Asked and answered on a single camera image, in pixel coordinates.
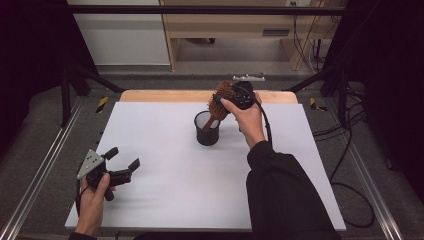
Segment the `floor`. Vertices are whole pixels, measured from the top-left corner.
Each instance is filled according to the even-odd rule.
[[[209,44],[206,39],[187,39],[180,45],[175,71],[151,66],[99,66],[99,69],[106,79],[129,89],[213,90],[222,80],[249,74],[265,77],[265,81],[253,82],[255,89],[283,90],[313,74],[306,67],[297,72],[291,71],[284,49],[279,40],[275,39],[217,39],[215,44]],[[119,99],[119,94],[95,82],[89,83],[93,88],[89,97],[73,94],[73,104],[80,106],[80,109],[72,122],[71,131],[61,132],[60,89],[53,88],[33,98],[30,113],[14,139],[14,144],[2,156],[0,181],[3,191],[0,191],[0,198],[3,203],[0,226],[3,226],[4,231],[8,223],[15,223],[14,227],[19,232],[17,239],[47,239],[46,235],[53,239],[66,239],[69,234],[63,225],[73,202],[74,172],[87,149],[96,148],[113,110],[113,102]],[[337,96],[322,98],[319,93],[321,84],[317,82],[296,93],[299,103],[304,106],[312,132],[329,129],[338,123],[334,116]],[[361,84],[351,83],[351,86],[359,92],[363,91]],[[102,96],[109,97],[108,104],[102,113],[97,114],[95,109]],[[311,98],[315,99],[317,106],[326,107],[328,111],[311,108]],[[348,99],[349,106],[355,102],[356,99]],[[359,113],[361,109],[357,107],[354,111],[352,114]],[[57,151],[52,151],[52,143],[59,135],[64,137],[63,144],[53,146],[53,150]],[[380,205],[374,206],[377,219],[371,226],[360,228],[348,224],[347,231],[340,233],[343,239],[424,239],[423,204],[402,173],[387,169],[384,153],[366,118],[354,125],[352,136],[353,144],[334,180],[353,186],[370,202]],[[327,140],[326,136],[316,138],[328,175],[336,167],[347,137],[347,133],[335,132],[335,136]],[[39,169],[46,170],[47,174],[37,178],[41,176]],[[365,224],[370,220],[371,211],[360,195],[340,185],[335,185],[333,190],[347,221]],[[20,204],[21,199],[24,199],[23,203],[29,204]],[[26,218],[20,219],[14,212],[23,213]],[[113,230],[100,232],[102,237],[113,237],[115,234]],[[137,234],[121,233],[119,239]]]

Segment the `mesh cup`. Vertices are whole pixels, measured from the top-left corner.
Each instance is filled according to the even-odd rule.
[[[204,146],[211,146],[218,142],[220,121],[215,120],[209,130],[202,128],[209,121],[211,114],[209,111],[200,112],[194,117],[194,125],[196,126],[197,141]]]

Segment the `white cabinet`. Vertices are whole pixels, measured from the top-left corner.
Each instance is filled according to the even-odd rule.
[[[68,0],[70,5],[159,5],[157,0]],[[74,14],[96,65],[169,65],[161,15]]]

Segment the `hand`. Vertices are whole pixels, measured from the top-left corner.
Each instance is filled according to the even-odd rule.
[[[96,237],[97,230],[103,221],[103,201],[106,189],[109,187],[110,175],[103,174],[97,190],[88,186],[87,179],[81,181],[81,190],[86,189],[81,195],[80,217],[75,232]]]
[[[258,102],[262,103],[259,93],[255,93],[255,96]],[[262,127],[262,113],[256,103],[246,110],[241,110],[231,101],[223,98],[221,98],[221,103],[236,118],[240,131],[244,134],[247,145],[250,148],[253,148],[258,142],[265,140]]]

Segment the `black sleeve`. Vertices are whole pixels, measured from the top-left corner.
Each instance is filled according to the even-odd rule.
[[[252,231],[255,239],[340,239],[309,177],[293,155],[276,153],[267,141],[247,156]]]
[[[93,238],[93,237],[90,237],[81,233],[76,233],[76,232],[72,232],[68,238],[68,240],[96,240],[96,239],[97,238]]]

